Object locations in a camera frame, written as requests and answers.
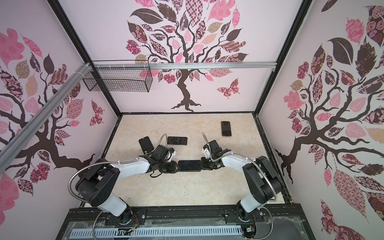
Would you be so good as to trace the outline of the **black phone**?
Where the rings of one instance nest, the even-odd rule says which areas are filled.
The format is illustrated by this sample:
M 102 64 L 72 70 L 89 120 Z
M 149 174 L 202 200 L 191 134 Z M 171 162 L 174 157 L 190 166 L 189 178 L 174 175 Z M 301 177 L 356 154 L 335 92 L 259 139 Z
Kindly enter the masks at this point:
M 178 162 L 180 168 L 201 168 L 202 163 L 200 160 L 180 160 Z

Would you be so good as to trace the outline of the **purple smartphone black screen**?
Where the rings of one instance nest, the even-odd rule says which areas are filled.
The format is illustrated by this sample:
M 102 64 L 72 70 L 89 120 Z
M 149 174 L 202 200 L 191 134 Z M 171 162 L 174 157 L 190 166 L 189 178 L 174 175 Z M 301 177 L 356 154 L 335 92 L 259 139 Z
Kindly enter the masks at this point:
M 228 136 L 228 122 L 229 121 L 222 121 L 221 122 L 221 131 L 223 137 L 229 137 Z

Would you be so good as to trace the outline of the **pink phone case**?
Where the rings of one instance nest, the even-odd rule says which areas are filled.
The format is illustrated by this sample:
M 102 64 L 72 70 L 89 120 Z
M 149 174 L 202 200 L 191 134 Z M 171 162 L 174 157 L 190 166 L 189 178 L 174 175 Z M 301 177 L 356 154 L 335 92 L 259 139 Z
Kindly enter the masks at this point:
M 232 128 L 231 128 L 231 123 L 228 122 L 228 136 L 231 137 L 232 136 Z

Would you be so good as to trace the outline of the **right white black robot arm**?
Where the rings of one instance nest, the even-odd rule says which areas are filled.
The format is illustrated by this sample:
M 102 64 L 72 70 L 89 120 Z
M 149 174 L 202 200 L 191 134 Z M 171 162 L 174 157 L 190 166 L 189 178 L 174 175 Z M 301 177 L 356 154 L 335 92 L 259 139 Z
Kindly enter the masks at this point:
M 235 154 L 229 149 L 222 149 L 213 140 L 202 148 L 203 170 L 232 168 L 245 175 L 249 193 L 237 203 L 237 212 L 242 221 L 247 221 L 255 211 L 276 201 L 283 187 L 283 181 L 267 157 L 248 158 Z

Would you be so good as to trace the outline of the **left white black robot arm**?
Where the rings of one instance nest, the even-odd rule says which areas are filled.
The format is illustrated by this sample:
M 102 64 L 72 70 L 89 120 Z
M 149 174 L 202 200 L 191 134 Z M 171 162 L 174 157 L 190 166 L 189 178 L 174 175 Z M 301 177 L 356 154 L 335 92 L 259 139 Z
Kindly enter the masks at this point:
M 113 193 L 118 181 L 135 175 L 159 171 L 161 174 L 175 174 L 180 171 L 173 161 L 176 151 L 163 145 L 157 146 L 146 155 L 127 162 L 98 160 L 95 164 L 81 169 L 68 184 L 69 192 L 81 201 L 120 219 L 130 218 L 131 208 Z

